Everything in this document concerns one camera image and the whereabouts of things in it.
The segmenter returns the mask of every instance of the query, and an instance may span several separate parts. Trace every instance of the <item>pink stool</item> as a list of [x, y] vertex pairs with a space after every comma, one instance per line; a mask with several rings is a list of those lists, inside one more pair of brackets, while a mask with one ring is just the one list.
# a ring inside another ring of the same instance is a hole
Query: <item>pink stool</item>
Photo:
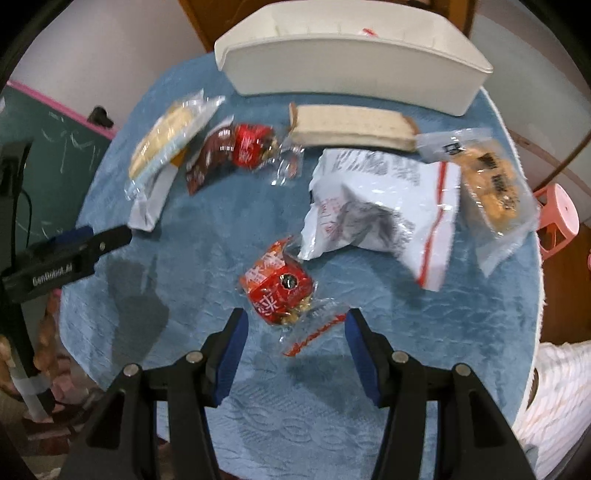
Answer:
[[577, 236], [579, 233], [579, 215], [569, 195], [557, 183], [545, 186], [543, 189], [534, 192], [534, 195], [538, 201], [543, 195], [546, 196], [546, 203], [540, 203], [538, 235], [545, 229], [545, 234], [550, 236], [551, 242], [549, 247], [547, 245], [543, 246], [542, 242], [540, 242], [543, 262], [566, 247]]

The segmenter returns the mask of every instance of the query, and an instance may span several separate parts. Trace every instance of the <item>white wall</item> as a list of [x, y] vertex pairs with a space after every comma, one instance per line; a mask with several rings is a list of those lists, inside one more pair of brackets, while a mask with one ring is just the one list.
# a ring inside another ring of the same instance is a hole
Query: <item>white wall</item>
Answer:
[[[485, 87], [507, 127], [562, 161], [591, 128], [591, 92], [553, 33], [517, 0], [480, 0], [471, 39], [492, 63]], [[535, 187], [554, 167], [518, 147], [525, 175]], [[591, 145], [558, 182], [579, 219], [591, 218]]]
[[176, 0], [74, 0], [11, 78], [83, 116], [102, 105], [121, 126], [163, 71], [202, 54]]

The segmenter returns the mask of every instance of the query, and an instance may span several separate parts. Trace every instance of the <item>bread slice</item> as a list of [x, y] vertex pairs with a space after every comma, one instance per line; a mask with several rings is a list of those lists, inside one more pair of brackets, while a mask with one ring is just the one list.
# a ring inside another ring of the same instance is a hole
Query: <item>bread slice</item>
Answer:
[[294, 143], [304, 147], [381, 147], [413, 152], [419, 130], [400, 112], [347, 105], [290, 104]]

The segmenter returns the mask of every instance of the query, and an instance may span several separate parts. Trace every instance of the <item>packaged snack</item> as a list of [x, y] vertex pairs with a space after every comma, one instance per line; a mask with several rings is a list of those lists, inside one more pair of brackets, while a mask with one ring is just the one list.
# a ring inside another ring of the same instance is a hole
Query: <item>packaged snack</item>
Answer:
[[290, 138], [303, 146], [417, 149], [418, 127], [399, 112], [349, 105], [290, 104]]
[[290, 142], [280, 143], [273, 127], [235, 124], [226, 119], [209, 132], [197, 160], [187, 165], [187, 189], [193, 195], [207, 175], [224, 163], [247, 170], [266, 169], [270, 182], [283, 185], [300, 175], [303, 150]]
[[517, 250], [538, 226], [538, 205], [523, 176], [487, 128], [417, 136], [418, 149], [431, 161], [451, 161], [462, 169], [462, 211], [485, 276]]
[[147, 194], [139, 195], [131, 206], [127, 226], [135, 230], [151, 232], [156, 227], [168, 198], [168, 193], [182, 165], [187, 148], [183, 148], [168, 165], [154, 177], [154, 184]]
[[294, 258], [284, 255], [290, 239], [271, 245], [239, 280], [256, 312], [273, 325], [294, 323], [314, 292], [311, 277]]
[[342, 323], [348, 307], [333, 299], [315, 299], [316, 285], [288, 253], [291, 237], [275, 242], [239, 282], [256, 312], [270, 325], [282, 326], [279, 347], [295, 356], [313, 339]]
[[301, 260], [347, 245], [390, 252], [422, 288], [443, 284], [459, 205], [460, 168], [384, 152], [324, 150], [301, 232]]
[[155, 175], [210, 121], [225, 97], [203, 97], [203, 90], [174, 102], [139, 142], [129, 165], [125, 194], [130, 200], [153, 185]]

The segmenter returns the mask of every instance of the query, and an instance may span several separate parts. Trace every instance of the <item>red stripe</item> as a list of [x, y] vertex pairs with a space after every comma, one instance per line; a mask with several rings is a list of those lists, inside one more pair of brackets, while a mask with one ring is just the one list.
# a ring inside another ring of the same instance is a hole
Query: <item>red stripe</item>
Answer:
[[322, 333], [324, 333], [326, 330], [330, 329], [331, 327], [338, 325], [339, 323], [343, 323], [345, 321], [346, 315], [341, 314], [341, 315], [337, 315], [333, 320], [331, 320], [329, 323], [327, 323], [326, 325], [323, 325], [322, 327], [320, 327], [318, 330], [316, 330], [315, 332], [309, 334], [305, 340], [303, 340], [302, 342], [296, 342], [294, 343], [290, 350], [287, 353], [284, 353], [283, 355], [285, 356], [296, 356], [298, 353], [301, 352], [301, 350], [308, 345], [308, 343], [310, 343], [312, 340], [314, 340], [315, 338], [318, 338]]
[[446, 173], [447, 162], [442, 161], [439, 165], [439, 180], [437, 181], [437, 205], [439, 206], [439, 211], [437, 212], [437, 219], [431, 227], [429, 238], [427, 239], [427, 243], [425, 244], [425, 253], [423, 255], [421, 275], [417, 280], [421, 288], [425, 288], [425, 283], [427, 282], [427, 272], [429, 271], [429, 262], [431, 261], [431, 247], [433, 246], [433, 235], [435, 234], [435, 230], [437, 229], [437, 226], [443, 218], [443, 206], [441, 205], [441, 201], [443, 200], [443, 187], [445, 186]]
[[45, 103], [48, 107], [53, 108], [55, 111], [60, 112], [62, 115], [70, 117], [75, 122], [78, 122], [80, 125], [83, 125], [89, 130], [92, 130], [103, 137], [106, 137], [109, 140], [113, 140], [115, 135], [117, 134], [117, 129], [115, 127], [111, 129], [107, 129], [104, 127], [99, 127], [98, 125], [91, 124], [86, 118], [84, 118], [81, 114], [75, 112], [71, 108], [62, 105], [59, 102], [56, 102], [53, 98], [49, 98], [47, 95], [43, 95], [41, 92], [38, 92], [27, 85], [16, 82], [14, 80], [7, 81], [6, 85], [8, 87], [14, 88], [25, 95], [37, 100], [38, 102]]

